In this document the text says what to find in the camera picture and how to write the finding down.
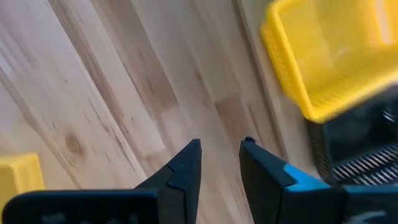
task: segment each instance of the yellow plastic basket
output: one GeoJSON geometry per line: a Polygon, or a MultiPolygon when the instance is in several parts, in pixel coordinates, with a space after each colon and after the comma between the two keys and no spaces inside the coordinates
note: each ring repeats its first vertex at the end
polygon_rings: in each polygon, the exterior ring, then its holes
{"type": "Polygon", "coordinates": [[[261,34],[285,94],[316,123],[398,78],[398,0],[278,0],[261,34]]]}

